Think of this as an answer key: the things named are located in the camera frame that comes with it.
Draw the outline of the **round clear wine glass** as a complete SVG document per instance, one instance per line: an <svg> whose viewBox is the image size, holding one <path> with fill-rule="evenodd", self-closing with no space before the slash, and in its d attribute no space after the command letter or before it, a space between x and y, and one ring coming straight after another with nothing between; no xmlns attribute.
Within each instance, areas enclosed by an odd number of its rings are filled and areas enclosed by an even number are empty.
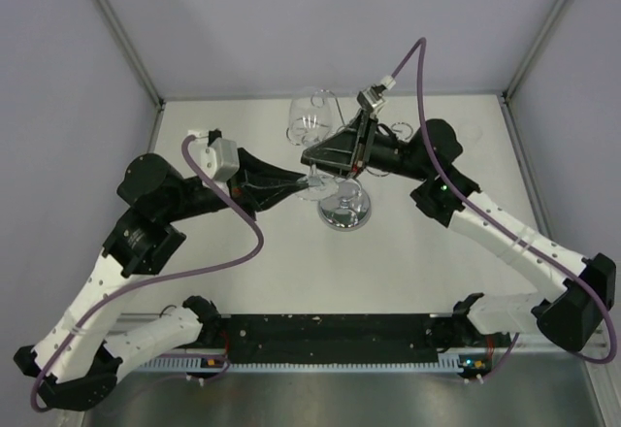
<svg viewBox="0 0 621 427"><path fill-rule="evenodd" d="M334 118L324 90L306 87L293 95L285 131L291 144L302 148L315 146L331 134L333 127ZM320 173L315 164L310 165L302 183L307 187L297 196L306 201L319 202L338 191L335 178Z"/></svg>

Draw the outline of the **ribbed clear flute glass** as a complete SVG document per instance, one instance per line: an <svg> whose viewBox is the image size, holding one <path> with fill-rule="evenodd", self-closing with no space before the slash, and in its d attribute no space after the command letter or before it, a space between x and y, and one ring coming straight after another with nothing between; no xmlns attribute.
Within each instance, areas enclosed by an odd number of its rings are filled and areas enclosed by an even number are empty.
<svg viewBox="0 0 621 427"><path fill-rule="evenodd" d="M474 147L481 140L483 131L476 123L463 122L459 125L457 134L465 147Z"/></svg>

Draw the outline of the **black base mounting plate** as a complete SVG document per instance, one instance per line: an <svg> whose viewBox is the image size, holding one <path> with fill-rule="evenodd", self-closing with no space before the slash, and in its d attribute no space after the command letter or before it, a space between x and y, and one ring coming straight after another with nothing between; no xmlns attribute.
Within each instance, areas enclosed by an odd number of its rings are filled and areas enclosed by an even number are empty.
<svg viewBox="0 0 621 427"><path fill-rule="evenodd" d="M452 348L484 347L462 317L420 313L231 314L189 348L223 349L235 364L436 362Z"/></svg>

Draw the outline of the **aluminium frame rail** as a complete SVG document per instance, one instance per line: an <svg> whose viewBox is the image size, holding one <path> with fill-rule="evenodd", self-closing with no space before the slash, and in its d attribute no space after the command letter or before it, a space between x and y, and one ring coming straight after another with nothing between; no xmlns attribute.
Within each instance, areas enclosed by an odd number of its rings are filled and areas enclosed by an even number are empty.
<svg viewBox="0 0 621 427"><path fill-rule="evenodd" d="M121 334L130 330L137 329L143 325L158 320L158 313L123 313L112 329L109 331L111 335ZM580 350L586 355L595 356L599 352L608 349L607 337L602 330L597 330L593 338L587 345ZM515 350L517 352L562 352L563 350L546 339L543 335L526 334L521 335L517 341Z"/></svg>

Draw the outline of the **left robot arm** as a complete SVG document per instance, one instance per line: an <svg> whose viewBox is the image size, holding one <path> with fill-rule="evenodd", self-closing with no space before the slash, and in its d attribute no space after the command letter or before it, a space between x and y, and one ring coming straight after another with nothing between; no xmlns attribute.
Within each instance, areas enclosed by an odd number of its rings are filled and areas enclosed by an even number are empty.
<svg viewBox="0 0 621 427"><path fill-rule="evenodd" d="M16 365L33 379L33 411L88 411L149 360L180 346L217 342L220 314L197 295L142 327L120 335L112 328L139 289L170 280L164 267L185 239L179 221L231 210L255 228L259 213L306 187L302 174L263 162L227 140L208 144L203 163L189 147L181 153L191 177L156 153L131 162L117 190L127 210L86 283L42 340L16 351Z"/></svg>

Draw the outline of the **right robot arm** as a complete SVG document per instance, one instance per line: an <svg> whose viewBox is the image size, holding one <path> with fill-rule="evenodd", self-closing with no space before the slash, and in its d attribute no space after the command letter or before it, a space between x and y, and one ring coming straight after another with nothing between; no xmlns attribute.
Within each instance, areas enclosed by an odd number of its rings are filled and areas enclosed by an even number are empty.
<svg viewBox="0 0 621 427"><path fill-rule="evenodd" d="M616 266L599 253L568 250L508 214L453 165L463 148L449 123L425 121L409 142L382 133L359 113L344 129L304 150L301 161L341 178L364 169L419 181L415 206L445 228L471 239L518 272L530 294L474 293L453 309L452 330L464 345L496 333L541 334L578 353L614 303Z"/></svg>

